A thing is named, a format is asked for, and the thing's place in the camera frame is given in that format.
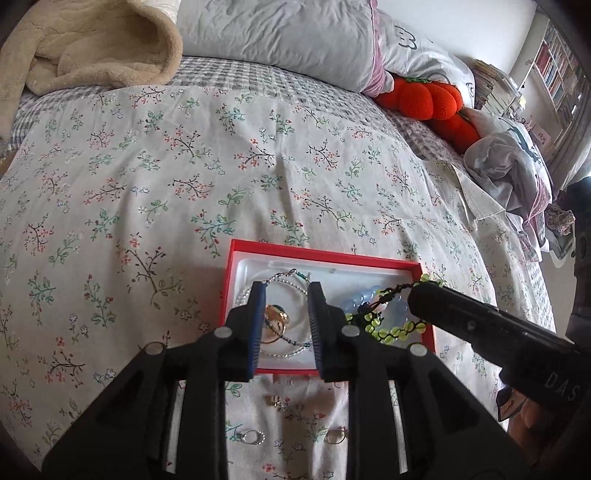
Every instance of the pillow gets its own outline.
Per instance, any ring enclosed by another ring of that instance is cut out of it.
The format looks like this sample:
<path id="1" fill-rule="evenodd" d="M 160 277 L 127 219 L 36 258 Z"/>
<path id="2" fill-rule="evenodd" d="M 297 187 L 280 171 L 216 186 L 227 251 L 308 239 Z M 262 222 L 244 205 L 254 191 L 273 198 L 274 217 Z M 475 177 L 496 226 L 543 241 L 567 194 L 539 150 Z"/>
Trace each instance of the pillow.
<path id="1" fill-rule="evenodd" d="M 387 72 L 455 85 L 464 105 L 474 107 L 474 75 L 460 59 L 416 28 L 378 10 L 379 46 Z"/>
<path id="2" fill-rule="evenodd" d="M 177 22 L 177 12 L 181 0 L 144 0 L 142 4 L 161 10 L 173 23 Z"/>
<path id="3" fill-rule="evenodd" d="M 251 61 L 378 96 L 394 87 L 375 25 L 377 0 L 183 0 L 183 54 Z"/>

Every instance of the beige fleece blanket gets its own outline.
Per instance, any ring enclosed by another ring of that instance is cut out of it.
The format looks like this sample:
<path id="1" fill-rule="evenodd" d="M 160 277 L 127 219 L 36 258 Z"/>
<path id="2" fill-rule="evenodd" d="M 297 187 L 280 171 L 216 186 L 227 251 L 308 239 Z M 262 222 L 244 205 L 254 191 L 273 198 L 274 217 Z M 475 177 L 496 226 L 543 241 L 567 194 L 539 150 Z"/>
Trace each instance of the beige fleece blanket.
<path id="1" fill-rule="evenodd" d="M 172 20 L 141 0 L 40 0 L 0 50 L 0 153 L 25 84 L 37 95 L 164 84 L 182 54 Z"/>

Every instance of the orange plush toy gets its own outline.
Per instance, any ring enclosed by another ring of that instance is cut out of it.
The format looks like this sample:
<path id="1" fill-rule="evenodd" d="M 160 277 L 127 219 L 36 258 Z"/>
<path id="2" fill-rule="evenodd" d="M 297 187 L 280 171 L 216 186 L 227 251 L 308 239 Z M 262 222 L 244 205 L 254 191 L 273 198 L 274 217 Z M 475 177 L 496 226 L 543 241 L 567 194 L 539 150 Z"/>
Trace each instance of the orange plush toy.
<path id="1" fill-rule="evenodd" d="M 394 90 L 378 95 L 375 101 L 388 110 L 427 121 L 427 125 L 460 154 L 480 140 L 472 124 L 458 113 L 464 102 L 453 85 L 395 77 Z"/>

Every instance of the screw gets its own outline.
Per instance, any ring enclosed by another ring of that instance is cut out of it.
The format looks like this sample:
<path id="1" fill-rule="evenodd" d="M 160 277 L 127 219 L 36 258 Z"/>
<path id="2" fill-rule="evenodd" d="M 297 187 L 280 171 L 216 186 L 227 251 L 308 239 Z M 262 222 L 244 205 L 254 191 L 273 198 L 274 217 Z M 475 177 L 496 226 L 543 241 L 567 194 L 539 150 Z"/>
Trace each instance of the screw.
<path id="1" fill-rule="evenodd" d="M 145 351 L 148 355 L 160 355 L 164 352 L 164 344 L 160 342 L 150 342 L 146 345 Z"/>
<path id="2" fill-rule="evenodd" d="M 425 356 L 425 355 L 427 355 L 427 352 L 429 351 L 429 350 L 427 350 L 427 347 L 424 346 L 422 343 L 412 344 L 410 346 L 409 350 L 414 356 Z"/>
<path id="3" fill-rule="evenodd" d="M 356 325 L 345 325 L 341 328 L 340 332 L 346 337 L 357 337 L 359 336 L 359 327 Z"/>
<path id="4" fill-rule="evenodd" d="M 232 336 L 232 329 L 230 327 L 218 327 L 213 331 L 217 338 L 228 338 Z"/>

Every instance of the bed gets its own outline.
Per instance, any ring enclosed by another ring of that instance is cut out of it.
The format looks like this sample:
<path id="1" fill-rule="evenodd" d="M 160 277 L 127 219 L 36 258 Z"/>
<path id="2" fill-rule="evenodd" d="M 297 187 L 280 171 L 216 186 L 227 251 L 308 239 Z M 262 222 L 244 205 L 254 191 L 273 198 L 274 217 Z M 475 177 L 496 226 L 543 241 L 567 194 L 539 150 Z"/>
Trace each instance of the bed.
<path id="1" fill-rule="evenodd" d="M 537 263 L 461 158 L 421 122 L 275 67 L 184 57 L 167 86 L 25 93 L 0 181 L 0 420 L 36 465 L 148 342 L 219 317 L 233 238 L 418 261 L 554 329 Z M 436 330 L 491 412 L 498 368 Z M 279 411 L 269 398 L 280 396 Z M 231 478 L 344 478 L 347 385 L 226 387 Z M 241 429 L 265 433 L 260 446 Z"/>

